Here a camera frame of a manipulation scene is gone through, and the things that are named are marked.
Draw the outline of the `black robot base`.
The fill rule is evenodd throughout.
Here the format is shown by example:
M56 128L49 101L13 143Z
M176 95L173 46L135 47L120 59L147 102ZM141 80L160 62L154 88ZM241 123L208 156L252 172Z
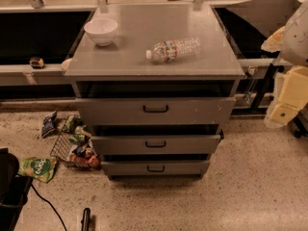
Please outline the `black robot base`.
M27 203L32 179L18 174L19 161L7 148L0 149L0 231L13 231Z

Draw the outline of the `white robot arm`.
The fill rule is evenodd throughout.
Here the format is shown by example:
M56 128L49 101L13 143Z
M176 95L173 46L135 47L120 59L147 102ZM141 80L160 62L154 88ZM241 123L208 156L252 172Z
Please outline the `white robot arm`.
M305 0L285 26L267 38L261 49L279 52L275 62L292 65L274 77L273 100L264 122L269 128L287 125L308 103L308 1Z

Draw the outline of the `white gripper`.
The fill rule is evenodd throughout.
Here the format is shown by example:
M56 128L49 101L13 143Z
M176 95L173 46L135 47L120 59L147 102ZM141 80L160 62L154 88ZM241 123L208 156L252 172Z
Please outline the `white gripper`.
M274 102L271 102L264 123L268 128L286 126L308 103L308 67L294 66L274 78Z

